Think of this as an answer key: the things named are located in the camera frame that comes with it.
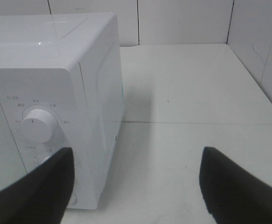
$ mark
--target black object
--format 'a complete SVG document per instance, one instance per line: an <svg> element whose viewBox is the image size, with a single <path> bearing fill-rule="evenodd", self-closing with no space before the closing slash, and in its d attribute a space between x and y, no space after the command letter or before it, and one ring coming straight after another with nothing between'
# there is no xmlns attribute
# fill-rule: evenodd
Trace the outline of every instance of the black object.
<svg viewBox="0 0 272 224"><path fill-rule="evenodd" d="M272 224L272 187L217 149L204 148L199 182L218 224Z"/></svg>
<svg viewBox="0 0 272 224"><path fill-rule="evenodd" d="M62 148L0 191L0 224L59 224L75 178L71 148Z"/></svg>

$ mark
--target table surface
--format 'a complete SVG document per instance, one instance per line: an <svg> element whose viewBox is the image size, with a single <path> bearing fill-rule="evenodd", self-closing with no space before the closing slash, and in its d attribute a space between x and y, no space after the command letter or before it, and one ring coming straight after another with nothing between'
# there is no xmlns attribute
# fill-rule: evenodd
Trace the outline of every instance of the table surface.
<svg viewBox="0 0 272 224"><path fill-rule="evenodd" d="M62 224L214 224L199 187L205 146L272 186L272 126L123 123L97 210Z"/></svg>
<svg viewBox="0 0 272 224"><path fill-rule="evenodd" d="M121 47L124 121L272 124L272 104L225 44Z"/></svg>

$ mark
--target microwave oven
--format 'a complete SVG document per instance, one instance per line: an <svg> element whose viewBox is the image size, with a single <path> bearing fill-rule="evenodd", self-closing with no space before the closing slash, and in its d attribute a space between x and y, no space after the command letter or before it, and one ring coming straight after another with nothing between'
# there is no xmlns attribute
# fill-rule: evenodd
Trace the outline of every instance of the microwave oven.
<svg viewBox="0 0 272 224"><path fill-rule="evenodd" d="M0 162L12 170L1 178L19 178L71 147L68 207L95 209L122 114L114 14L0 16L0 155L8 161Z"/></svg>

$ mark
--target white knob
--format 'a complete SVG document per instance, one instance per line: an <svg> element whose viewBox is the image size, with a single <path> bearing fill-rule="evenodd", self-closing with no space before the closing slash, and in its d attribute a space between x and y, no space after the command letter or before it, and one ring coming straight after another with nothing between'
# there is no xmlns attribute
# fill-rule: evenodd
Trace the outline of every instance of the white knob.
<svg viewBox="0 0 272 224"><path fill-rule="evenodd" d="M21 122L23 135L38 143L49 141L57 127L56 118L50 112L42 109L30 111Z"/></svg>

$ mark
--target white table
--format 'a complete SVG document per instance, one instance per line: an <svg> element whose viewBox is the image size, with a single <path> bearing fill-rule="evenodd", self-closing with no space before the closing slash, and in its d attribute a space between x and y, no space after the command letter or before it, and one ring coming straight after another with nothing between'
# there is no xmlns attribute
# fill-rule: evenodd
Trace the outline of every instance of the white table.
<svg viewBox="0 0 272 224"><path fill-rule="evenodd" d="M124 121L272 124L272 104L225 44L121 48Z"/></svg>
<svg viewBox="0 0 272 224"><path fill-rule="evenodd" d="M272 186L272 126L123 123L97 210L62 224L214 224L199 187L205 146Z"/></svg>

